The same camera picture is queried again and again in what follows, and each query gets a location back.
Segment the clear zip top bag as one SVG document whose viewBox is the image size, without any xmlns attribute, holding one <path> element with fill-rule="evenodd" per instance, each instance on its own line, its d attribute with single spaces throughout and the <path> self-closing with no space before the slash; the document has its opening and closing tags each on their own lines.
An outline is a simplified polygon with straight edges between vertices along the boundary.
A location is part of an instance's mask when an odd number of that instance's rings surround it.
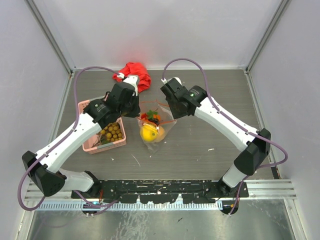
<svg viewBox="0 0 320 240">
<path fill-rule="evenodd" d="M 141 101 L 139 107 L 140 114 L 136 118 L 139 134 L 148 151 L 154 154 L 161 148 L 177 120 L 174 119 L 170 107 L 166 103 L 157 100 Z"/>
</svg>

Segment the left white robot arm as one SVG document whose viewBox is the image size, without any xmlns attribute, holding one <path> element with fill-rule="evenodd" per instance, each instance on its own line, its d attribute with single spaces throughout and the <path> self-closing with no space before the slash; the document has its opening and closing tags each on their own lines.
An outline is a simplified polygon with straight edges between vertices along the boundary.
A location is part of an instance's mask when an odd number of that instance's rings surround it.
<svg viewBox="0 0 320 240">
<path fill-rule="evenodd" d="M 44 196 L 50 197 L 60 190 L 77 190 L 88 198 L 100 193 L 99 180 L 89 171 L 74 172 L 62 169 L 64 162 L 89 138 L 120 117 L 139 115 L 137 83 L 126 78 L 117 82 L 104 98 L 91 100 L 77 120 L 53 142 L 36 153 L 27 151 L 22 156 L 29 177 Z"/>
</svg>

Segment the pink perforated plastic basket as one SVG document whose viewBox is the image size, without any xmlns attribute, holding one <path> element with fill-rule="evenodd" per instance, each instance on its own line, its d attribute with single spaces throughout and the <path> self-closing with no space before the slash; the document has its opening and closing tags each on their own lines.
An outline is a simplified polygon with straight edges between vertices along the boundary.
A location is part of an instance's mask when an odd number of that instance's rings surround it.
<svg viewBox="0 0 320 240">
<path fill-rule="evenodd" d="M 121 128 L 122 133 L 124 135 L 123 139 L 121 139 L 119 141 L 115 141 L 115 142 L 110 142 L 107 144 L 101 144 L 100 140 L 99 140 L 99 136 L 98 136 L 99 132 L 97 132 L 95 135 L 91 136 L 87 141 L 85 141 L 82 144 L 83 151 L 88 154 L 96 154 L 96 153 L 100 153 L 103 151 L 107 151 L 110 149 L 114 149 L 114 148 L 118 148 L 118 147 L 126 145 L 127 136 L 126 136 L 126 132 L 125 132 L 122 118 L 118 118 L 116 123 L 120 124 L 120 128 Z"/>
</svg>

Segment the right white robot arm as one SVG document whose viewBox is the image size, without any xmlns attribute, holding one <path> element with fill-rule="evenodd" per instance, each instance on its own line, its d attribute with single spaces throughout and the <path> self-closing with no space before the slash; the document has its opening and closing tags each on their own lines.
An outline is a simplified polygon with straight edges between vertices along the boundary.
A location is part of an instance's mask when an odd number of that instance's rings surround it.
<svg viewBox="0 0 320 240">
<path fill-rule="evenodd" d="M 255 173 L 270 151 L 271 133 L 265 128 L 257 130 L 246 125 L 220 107 L 213 97 L 200 86 L 187 89 L 179 78 L 163 80 L 161 91 L 174 119 L 195 116 L 217 129 L 240 151 L 231 167 L 218 181 L 218 189 L 225 197 L 231 197 L 238 184 Z"/>
</svg>

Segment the dark purple grape bunch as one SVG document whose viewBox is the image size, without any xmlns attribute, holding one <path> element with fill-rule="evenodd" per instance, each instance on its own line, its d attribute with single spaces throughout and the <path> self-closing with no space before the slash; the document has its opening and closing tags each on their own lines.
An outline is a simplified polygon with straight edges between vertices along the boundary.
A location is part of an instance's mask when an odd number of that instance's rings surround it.
<svg viewBox="0 0 320 240">
<path fill-rule="evenodd" d="M 158 126 L 161 123 L 161 121 L 158 118 L 149 119 L 148 122 L 152 123 L 152 124 L 154 124 L 156 126 Z"/>
</svg>

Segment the yellow pear fruit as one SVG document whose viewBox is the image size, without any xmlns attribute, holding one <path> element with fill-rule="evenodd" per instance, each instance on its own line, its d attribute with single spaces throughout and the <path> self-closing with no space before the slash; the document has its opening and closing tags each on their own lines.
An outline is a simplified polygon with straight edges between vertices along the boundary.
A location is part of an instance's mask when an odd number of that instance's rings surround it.
<svg viewBox="0 0 320 240">
<path fill-rule="evenodd" d="M 154 125 L 144 124 L 140 128 L 140 136 L 145 142 L 154 142 L 158 135 L 158 129 Z"/>
</svg>

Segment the orange persimmon with leaf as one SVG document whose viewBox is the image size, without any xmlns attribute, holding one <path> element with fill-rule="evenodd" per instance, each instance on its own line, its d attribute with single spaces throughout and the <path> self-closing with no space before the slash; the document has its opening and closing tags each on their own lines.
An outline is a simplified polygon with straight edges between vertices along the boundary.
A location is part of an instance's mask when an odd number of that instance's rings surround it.
<svg viewBox="0 0 320 240">
<path fill-rule="evenodd" d="M 160 121 L 161 117 L 158 114 L 154 114 L 153 119 Z"/>
</svg>

